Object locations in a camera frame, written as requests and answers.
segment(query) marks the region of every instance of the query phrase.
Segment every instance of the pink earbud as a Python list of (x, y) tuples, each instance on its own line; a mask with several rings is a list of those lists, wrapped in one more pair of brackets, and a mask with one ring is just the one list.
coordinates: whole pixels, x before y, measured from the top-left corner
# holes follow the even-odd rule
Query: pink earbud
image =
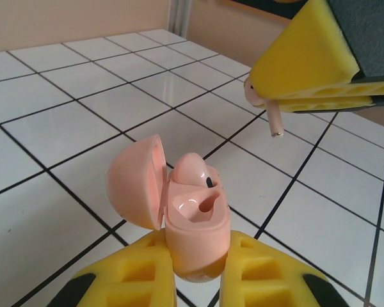
[(213, 187), (205, 161), (197, 153), (183, 155), (173, 169), (173, 181), (177, 184)]

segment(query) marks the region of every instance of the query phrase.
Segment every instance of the earbud case lid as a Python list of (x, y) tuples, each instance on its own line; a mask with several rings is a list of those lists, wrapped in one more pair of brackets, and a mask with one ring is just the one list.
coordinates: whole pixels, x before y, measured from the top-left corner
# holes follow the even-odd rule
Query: earbud case lid
[(135, 142), (120, 152), (107, 174), (107, 194), (128, 222), (159, 230), (168, 188), (166, 161), (158, 135)]

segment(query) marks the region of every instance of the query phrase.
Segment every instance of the open case lid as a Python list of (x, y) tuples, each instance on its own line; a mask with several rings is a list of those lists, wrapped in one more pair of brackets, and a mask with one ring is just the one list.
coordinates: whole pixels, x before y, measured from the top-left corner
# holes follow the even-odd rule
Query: open case lid
[(107, 194), (128, 222), (159, 230), (167, 183), (164, 150), (155, 135), (135, 142), (115, 157), (108, 169)]

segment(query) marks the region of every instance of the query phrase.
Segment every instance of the white tile floor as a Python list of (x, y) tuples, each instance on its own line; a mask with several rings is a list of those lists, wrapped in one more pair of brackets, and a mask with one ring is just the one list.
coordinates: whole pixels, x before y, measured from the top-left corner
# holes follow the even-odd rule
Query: white tile floor
[[(322, 270), (351, 307), (384, 307), (384, 128), (284, 114), (271, 139), (248, 71), (164, 30), (0, 52), (0, 307), (45, 306), (148, 232), (121, 221), (104, 178), (155, 133), (168, 164), (197, 152), (220, 171), (233, 229)], [(218, 306), (219, 279), (176, 282), (179, 306)]]

